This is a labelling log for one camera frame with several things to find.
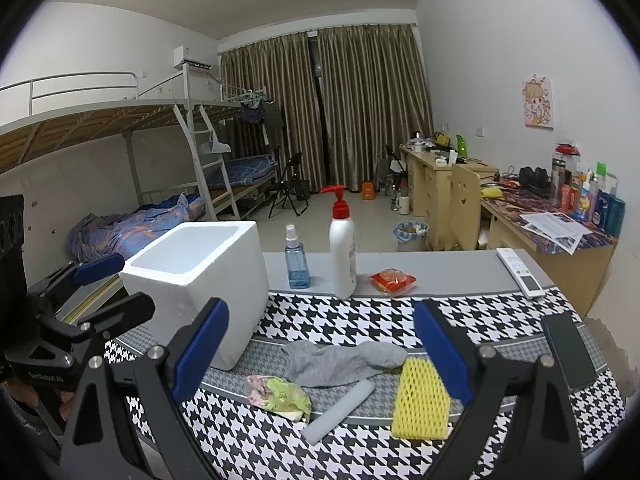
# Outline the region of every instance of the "cartoon girl drawing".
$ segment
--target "cartoon girl drawing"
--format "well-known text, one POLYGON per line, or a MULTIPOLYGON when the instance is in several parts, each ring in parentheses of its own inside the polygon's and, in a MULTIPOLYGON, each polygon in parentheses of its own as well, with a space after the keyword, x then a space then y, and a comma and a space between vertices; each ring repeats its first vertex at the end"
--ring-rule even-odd
POLYGON ((548 100, 549 90, 544 88, 545 78, 539 80, 533 76, 524 83, 524 123, 527 126, 550 126, 551 101, 548 100))

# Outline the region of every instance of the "desk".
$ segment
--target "desk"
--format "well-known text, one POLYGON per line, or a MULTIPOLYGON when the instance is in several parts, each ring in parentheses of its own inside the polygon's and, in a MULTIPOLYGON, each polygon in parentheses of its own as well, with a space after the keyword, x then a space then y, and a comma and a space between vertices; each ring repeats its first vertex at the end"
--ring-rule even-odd
MULTIPOLYGON (((451 195, 451 166, 436 166, 434 153, 415 153, 401 147, 407 161, 409 199, 414 216, 423 216, 429 226, 429 245, 434 251, 445 248, 449 237, 449 198, 451 195)), ((464 168, 480 178, 493 177, 498 168, 488 164, 469 162, 464 168)))
MULTIPOLYGON (((540 302, 524 300, 495 251, 357 254, 358 283, 349 300, 331 296, 330 254, 307 254, 312 288, 291 290, 284 254, 265 253, 271 292, 254 338, 232 370, 210 368, 194 398, 180 407, 207 460, 225 479, 231 473, 257 480, 420 478, 443 443, 391 436, 397 374, 372 378, 376 389, 371 396, 315 446, 308 446, 302 439, 303 423, 289 422, 247 404, 246 376, 282 375, 286 367, 282 346, 294 340, 341 346, 384 340, 407 348, 412 355, 424 356, 413 329, 412 300, 427 296, 442 304, 441 311, 449 322, 468 327, 468 335, 476 344, 490 342, 506 357, 534 361, 549 352, 540 317, 571 312, 572 308, 535 261, 525 251, 518 250, 518 254, 548 290, 540 302), (410 298, 385 298, 370 286, 367 276, 385 267, 417 277, 410 298)), ((238 283, 244 284, 241 276, 238 283)), ((602 353, 575 313, 574 321, 598 374, 595 384, 570 395, 586 458, 614 431, 625 411, 602 353)), ((105 357, 110 362, 135 358, 153 344, 154 338, 145 327, 136 327, 109 341, 105 357)), ((305 388, 312 399, 314 416, 350 388, 305 388)), ((129 407, 142 439, 153 446, 139 400, 131 398, 129 407)), ((475 470, 478 476, 492 468, 513 407, 514 399, 503 400, 492 438, 475 470)), ((452 427, 460 413, 461 406, 454 400, 449 419, 452 427)))
POLYGON ((520 218, 527 212, 557 212, 559 209, 529 191, 503 189, 501 199, 482 199, 482 208, 492 215, 488 249, 521 248, 542 267, 560 287, 581 317, 587 315, 598 294, 618 240, 591 223, 591 233, 582 237, 573 256, 546 238, 521 228, 520 218))

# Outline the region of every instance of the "curtain rod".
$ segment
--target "curtain rod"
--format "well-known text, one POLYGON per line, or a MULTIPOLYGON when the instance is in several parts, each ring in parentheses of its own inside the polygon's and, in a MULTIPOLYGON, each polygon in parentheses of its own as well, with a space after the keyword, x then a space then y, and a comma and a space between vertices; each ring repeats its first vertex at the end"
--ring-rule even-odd
POLYGON ((284 38, 285 36, 293 36, 294 34, 300 34, 301 32, 306 32, 308 34, 310 32, 317 32, 318 30, 325 30, 326 28, 361 27, 363 25, 409 25, 411 28, 418 27, 418 24, 415 22, 412 22, 412 23, 345 23, 344 25, 329 25, 327 27, 313 27, 313 28, 306 28, 304 30, 296 30, 295 32, 288 32, 287 34, 277 34, 276 36, 270 36, 268 38, 263 38, 262 40, 252 41, 251 43, 244 43, 242 45, 238 45, 233 48, 228 48, 226 50, 223 50, 218 54, 224 54, 225 52, 235 50, 236 48, 242 48, 244 46, 260 43, 261 41, 273 40, 274 38, 284 38))

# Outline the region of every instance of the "red lid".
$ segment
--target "red lid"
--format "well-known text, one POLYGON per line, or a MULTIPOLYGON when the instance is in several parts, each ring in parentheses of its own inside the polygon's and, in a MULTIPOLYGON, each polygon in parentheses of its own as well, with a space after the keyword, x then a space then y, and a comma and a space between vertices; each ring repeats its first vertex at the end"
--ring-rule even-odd
POLYGON ((321 193, 335 193, 335 202, 334 202, 334 218, 336 220, 344 220, 345 218, 349 218, 349 204, 347 204, 342 199, 342 194, 344 192, 344 185, 338 184, 337 186, 327 186, 323 187, 320 190, 321 193))

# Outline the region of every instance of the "yellow mesh sleeve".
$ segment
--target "yellow mesh sleeve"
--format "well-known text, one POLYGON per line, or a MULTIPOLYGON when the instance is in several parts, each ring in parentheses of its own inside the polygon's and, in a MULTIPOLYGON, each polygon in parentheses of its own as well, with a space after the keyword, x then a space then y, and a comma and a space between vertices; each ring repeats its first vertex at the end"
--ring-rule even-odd
POLYGON ((404 361, 391 434, 398 438, 442 440, 447 436, 451 398, 431 361, 404 361))

